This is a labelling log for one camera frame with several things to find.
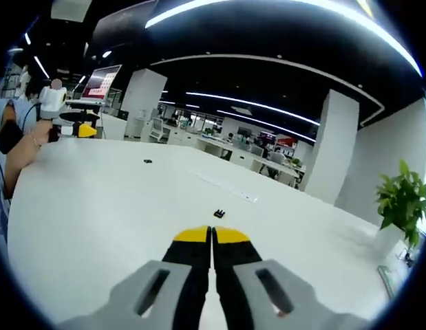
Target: black ceiling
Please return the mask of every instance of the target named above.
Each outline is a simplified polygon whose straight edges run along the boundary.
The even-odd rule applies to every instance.
[[[83,23],[52,20],[41,16],[29,31],[31,47],[17,61],[30,61],[36,54],[51,78],[76,84],[82,74],[99,66],[126,63],[115,87],[124,89],[133,69],[148,67],[168,78],[165,100],[195,104],[204,112],[217,109],[234,112],[231,106],[244,104],[187,96],[186,91],[216,94],[280,108],[319,121],[329,89],[360,102],[360,121],[380,107],[344,84],[290,65],[243,58],[197,58],[157,63],[162,59],[210,54],[244,54],[275,58],[306,65],[336,76],[362,90],[385,107],[370,124],[422,96],[422,81],[408,62],[381,39],[342,16],[293,1],[233,0],[206,5],[164,20],[145,30],[137,47],[121,52],[114,48],[106,59],[83,60],[84,45],[90,42],[99,19],[144,1],[93,0]],[[151,17],[188,2],[159,0]],[[362,12],[356,1],[343,1]],[[400,42],[399,33],[382,12],[376,18]],[[403,13],[399,12],[399,22]],[[58,73],[65,69],[69,73]],[[315,126],[307,122],[251,107],[255,118],[307,136]]]

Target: potted plant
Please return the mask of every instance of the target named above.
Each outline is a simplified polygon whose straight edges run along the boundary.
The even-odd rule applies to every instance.
[[[400,175],[389,178],[381,175],[383,184],[376,187],[378,213],[383,222],[375,237],[374,248],[382,256],[388,256],[399,239],[408,241],[409,248],[419,243],[416,223],[424,215],[426,220],[426,184],[416,172],[410,172],[401,159]]]

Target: small black object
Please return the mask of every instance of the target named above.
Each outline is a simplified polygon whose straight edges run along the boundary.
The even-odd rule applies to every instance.
[[[225,211],[223,210],[217,210],[214,212],[214,216],[221,219],[225,215]]]

